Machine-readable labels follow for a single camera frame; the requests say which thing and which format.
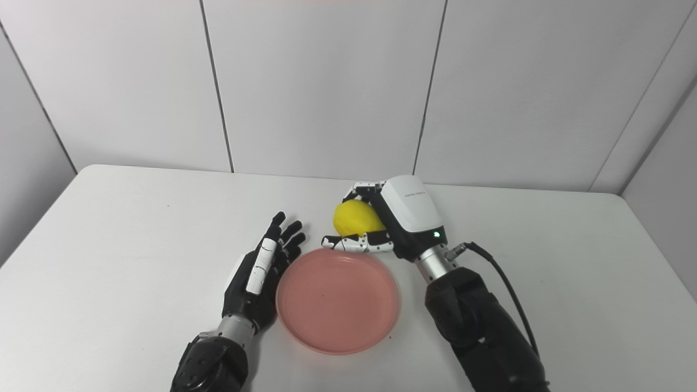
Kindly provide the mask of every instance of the lemon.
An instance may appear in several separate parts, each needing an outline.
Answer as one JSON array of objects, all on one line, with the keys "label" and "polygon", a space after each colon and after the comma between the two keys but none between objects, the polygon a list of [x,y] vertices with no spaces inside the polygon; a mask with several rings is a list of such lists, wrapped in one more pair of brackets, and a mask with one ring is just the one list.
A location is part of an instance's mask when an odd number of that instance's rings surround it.
[{"label": "lemon", "polygon": [[368,203],[360,200],[346,200],[334,211],[334,228],[342,236],[351,234],[362,236],[367,232],[384,230],[385,226]]}]

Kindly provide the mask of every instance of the white wall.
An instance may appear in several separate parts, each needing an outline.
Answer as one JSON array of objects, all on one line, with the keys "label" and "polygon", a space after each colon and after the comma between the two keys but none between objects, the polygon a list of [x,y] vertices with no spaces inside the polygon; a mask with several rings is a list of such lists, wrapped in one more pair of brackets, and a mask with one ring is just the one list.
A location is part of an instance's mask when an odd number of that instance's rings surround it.
[{"label": "white wall", "polygon": [[616,193],[697,73],[696,2],[448,0],[423,133],[445,0],[0,0],[0,20],[78,169],[383,179],[418,150],[430,183]]},{"label": "white wall", "polygon": [[204,0],[237,172],[411,173],[444,0]]},{"label": "white wall", "polygon": [[74,175],[0,33],[0,265]]},{"label": "white wall", "polygon": [[697,89],[622,196],[697,298]]},{"label": "white wall", "polygon": [[[622,132],[617,192],[660,127],[626,129],[695,0],[450,0],[416,174],[589,190]],[[691,48],[697,52],[697,34]],[[689,63],[694,69],[697,61]],[[693,73],[664,95],[665,119]]]},{"label": "white wall", "polygon": [[0,0],[0,20],[77,169],[230,170],[196,0]]}]

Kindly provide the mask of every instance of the pink plate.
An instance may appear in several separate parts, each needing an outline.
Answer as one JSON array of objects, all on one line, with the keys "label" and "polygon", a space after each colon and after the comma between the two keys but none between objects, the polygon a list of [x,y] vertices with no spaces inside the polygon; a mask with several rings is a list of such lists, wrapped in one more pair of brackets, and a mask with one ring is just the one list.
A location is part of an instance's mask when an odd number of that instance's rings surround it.
[{"label": "pink plate", "polygon": [[392,330],[399,292],[373,257],[324,248],[291,264],[278,285],[276,307],[281,323],[302,344],[326,354],[352,354]]}]

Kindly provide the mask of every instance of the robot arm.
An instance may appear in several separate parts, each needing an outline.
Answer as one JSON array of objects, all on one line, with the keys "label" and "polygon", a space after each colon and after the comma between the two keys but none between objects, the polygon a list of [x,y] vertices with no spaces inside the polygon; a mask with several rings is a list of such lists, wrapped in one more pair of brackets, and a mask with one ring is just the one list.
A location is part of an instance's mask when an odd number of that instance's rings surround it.
[{"label": "robot arm", "polygon": [[[454,263],[458,255],[472,249],[500,272],[491,255],[475,243],[448,249],[443,221],[419,178],[394,177],[376,183],[372,190],[366,189],[367,184],[356,183],[346,197],[369,202],[385,225],[386,233],[382,236],[395,255],[416,264],[428,283],[426,307],[474,389],[477,392],[548,391],[534,340],[532,345],[528,344],[479,274]],[[378,241],[370,243],[374,235],[327,236],[322,244],[347,251],[387,250],[384,245],[378,249]],[[355,246],[356,241],[369,246]],[[519,307],[515,296],[514,302]],[[521,317],[528,328],[523,313]]]},{"label": "robot arm", "polygon": [[279,212],[256,249],[241,263],[225,290],[222,320],[214,331],[200,333],[179,361],[171,392],[239,392],[249,370],[245,348],[276,314],[281,275],[300,255],[305,235],[295,221],[285,231]]}]

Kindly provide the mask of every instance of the white tabletop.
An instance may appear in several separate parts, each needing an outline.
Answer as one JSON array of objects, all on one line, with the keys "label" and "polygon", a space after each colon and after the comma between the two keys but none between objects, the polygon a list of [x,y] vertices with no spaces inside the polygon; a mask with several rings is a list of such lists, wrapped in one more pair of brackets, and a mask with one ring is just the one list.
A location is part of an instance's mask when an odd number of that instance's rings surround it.
[{"label": "white tabletop", "polygon": [[[352,181],[170,169],[83,170],[0,269],[0,391],[167,391],[186,344],[220,319],[224,282],[273,214],[318,247]],[[428,186],[451,243],[506,271],[553,391],[697,391],[697,304],[612,195]],[[328,356],[275,323],[250,347],[252,391],[469,391],[394,255],[390,338]],[[519,320],[496,272],[466,252]]]}]

